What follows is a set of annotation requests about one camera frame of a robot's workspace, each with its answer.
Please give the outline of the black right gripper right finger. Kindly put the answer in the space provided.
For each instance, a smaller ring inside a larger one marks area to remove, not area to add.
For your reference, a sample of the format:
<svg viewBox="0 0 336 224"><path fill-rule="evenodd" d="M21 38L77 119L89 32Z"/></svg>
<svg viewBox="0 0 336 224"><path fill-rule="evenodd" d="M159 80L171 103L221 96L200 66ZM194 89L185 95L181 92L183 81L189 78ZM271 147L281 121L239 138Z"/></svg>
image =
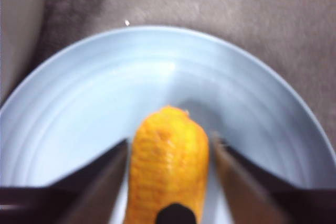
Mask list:
<svg viewBox="0 0 336 224"><path fill-rule="evenodd" d="M234 223L335 223L335 189L302 189L211 136L216 172Z"/></svg>

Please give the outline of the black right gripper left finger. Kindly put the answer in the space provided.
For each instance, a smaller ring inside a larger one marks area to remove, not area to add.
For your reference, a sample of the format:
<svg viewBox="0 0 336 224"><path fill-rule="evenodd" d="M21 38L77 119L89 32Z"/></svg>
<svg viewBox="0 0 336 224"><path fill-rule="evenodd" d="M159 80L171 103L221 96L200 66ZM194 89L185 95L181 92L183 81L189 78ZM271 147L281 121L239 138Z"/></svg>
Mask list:
<svg viewBox="0 0 336 224"><path fill-rule="evenodd" d="M123 182L127 140L44 187L1 187L1 223L108 223Z"/></svg>

